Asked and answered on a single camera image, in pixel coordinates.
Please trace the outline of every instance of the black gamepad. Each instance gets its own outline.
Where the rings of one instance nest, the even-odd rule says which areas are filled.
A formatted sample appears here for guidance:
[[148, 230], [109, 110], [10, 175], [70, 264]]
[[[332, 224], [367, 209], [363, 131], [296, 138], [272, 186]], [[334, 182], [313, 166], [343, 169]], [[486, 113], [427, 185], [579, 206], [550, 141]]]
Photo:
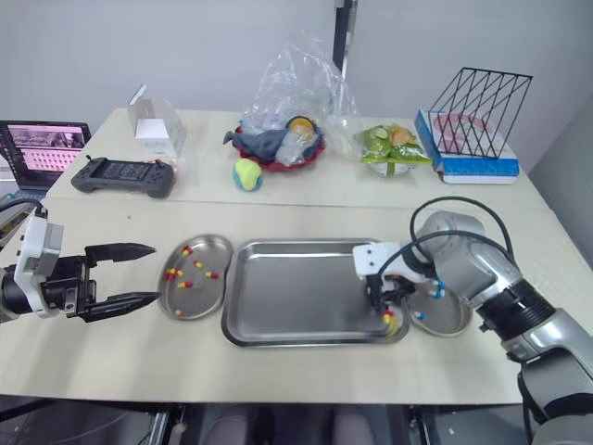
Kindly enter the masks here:
[[173, 188], [171, 165], [156, 162], [130, 162], [107, 158], [89, 159], [71, 179], [71, 184], [84, 193], [99, 188], [145, 192], [150, 197], [167, 197]]

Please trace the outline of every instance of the round metal dish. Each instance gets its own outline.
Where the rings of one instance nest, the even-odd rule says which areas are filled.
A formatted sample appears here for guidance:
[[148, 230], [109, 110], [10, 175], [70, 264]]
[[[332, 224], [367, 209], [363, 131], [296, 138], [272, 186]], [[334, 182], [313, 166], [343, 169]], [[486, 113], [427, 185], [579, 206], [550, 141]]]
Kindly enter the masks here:
[[435, 282], [422, 283], [416, 288], [403, 303], [410, 311], [413, 324], [438, 337], [455, 337], [467, 329], [473, 311], [452, 292], [445, 289], [443, 297], [436, 299]]
[[[182, 250], [189, 247], [192, 253], [183, 255]], [[218, 235], [201, 235], [182, 242], [170, 254], [160, 275], [158, 299], [160, 309], [175, 320], [195, 320], [216, 311], [222, 304], [226, 273], [233, 255], [233, 247], [225, 238]], [[199, 261], [203, 269], [198, 269], [194, 261]], [[169, 269], [183, 271], [182, 276], [166, 278]], [[207, 278], [206, 272], [214, 272], [217, 279]], [[178, 284], [191, 282], [192, 287], [178, 288]]]

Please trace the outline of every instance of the black wire rack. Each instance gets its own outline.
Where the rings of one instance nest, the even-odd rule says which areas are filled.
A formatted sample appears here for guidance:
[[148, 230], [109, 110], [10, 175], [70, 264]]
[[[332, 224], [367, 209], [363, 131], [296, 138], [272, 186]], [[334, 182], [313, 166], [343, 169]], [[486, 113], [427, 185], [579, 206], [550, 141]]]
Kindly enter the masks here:
[[438, 151], [498, 159], [532, 79], [513, 72], [460, 69], [427, 110]]

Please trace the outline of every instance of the gray cloth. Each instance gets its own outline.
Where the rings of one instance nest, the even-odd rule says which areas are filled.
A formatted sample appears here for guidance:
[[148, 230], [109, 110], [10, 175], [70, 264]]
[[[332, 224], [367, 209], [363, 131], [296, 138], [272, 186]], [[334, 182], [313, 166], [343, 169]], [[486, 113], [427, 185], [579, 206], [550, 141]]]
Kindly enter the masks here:
[[333, 445], [375, 445], [366, 417], [355, 407], [340, 406], [335, 410]]
[[249, 416], [246, 407], [228, 410], [212, 424], [203, 445], [247, 445]]

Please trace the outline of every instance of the red bowl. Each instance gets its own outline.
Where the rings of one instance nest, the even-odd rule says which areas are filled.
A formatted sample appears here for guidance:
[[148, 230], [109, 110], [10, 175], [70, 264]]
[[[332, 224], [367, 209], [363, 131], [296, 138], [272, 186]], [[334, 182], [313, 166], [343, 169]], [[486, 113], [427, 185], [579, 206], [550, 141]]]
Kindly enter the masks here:
[[[234, 129], [234, 132], [240, 134], [243, 132], [243, 130], [239, 126]], [[301, 162], [300, 164], [286, 166], [281, 162], [271, 162], [269, 164], [264, 164], [261, 162], [261, 160], [259, 160], [259, 158], [257, 156], [248, 155], [243, 150], [243, 148], [236, 145], [234, 143], [234, 141], [233, 141], [233, 146], [239, 152], [239, 155], [241, 155], [241, 158], [246, 158], [249, 160], [253, 160], [254, 162], [257, 162], [257, 164], [261, 167], [262, 170], [267, 170], [268, 172], [290, 172], [292, 170], [296, 170], [296, 169], [300, 169], [301, 167], [305, 167], [306, 165], [309, 165], [309, 164], [312, 164], [313, 162], [315, 162], [315, 159], [317, 159], [317, 157], [320, 155], [320, 153], [325, 149], [325, 143], [323, 141], [323, 136], [320, 135], [320, 140], [319, 140], [319, 143], [317, 144], [317, 149], [313, 152], [313, 155], [310, 158], [305, 158], [305, 162]]]

